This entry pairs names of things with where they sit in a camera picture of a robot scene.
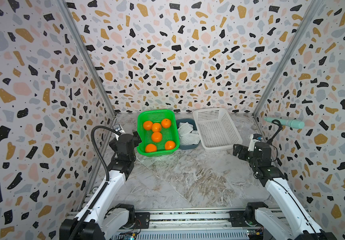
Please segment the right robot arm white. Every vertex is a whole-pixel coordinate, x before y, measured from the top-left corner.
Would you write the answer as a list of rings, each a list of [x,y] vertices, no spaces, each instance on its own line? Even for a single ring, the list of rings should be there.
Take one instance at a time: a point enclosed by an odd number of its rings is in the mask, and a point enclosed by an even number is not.
[[[250,226],[261,225],[275,240],[335,240],[332,232],[326,232],[309,215],[292,192],[279,168],[272,165],[271,147],[267,143],[254,142],[253,147],[233,146],[233,155],[246,161],[253,176],[271,194],[288,224],[276,217],[263,202],[248,203],[244,213]]]

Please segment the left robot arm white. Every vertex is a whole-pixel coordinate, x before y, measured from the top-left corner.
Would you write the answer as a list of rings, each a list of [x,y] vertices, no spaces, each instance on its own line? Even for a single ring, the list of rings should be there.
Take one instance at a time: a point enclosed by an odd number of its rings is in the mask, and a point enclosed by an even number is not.
[[[137,132],[115,132],[109,146],[113,157],[105,166],[106,176],[85,207],[60,226],[61,240],[110,240],[118,230],[133,231],[138,223],[133,205],[111,203],[128,179],[136,160],[135,148],[141,143]]]

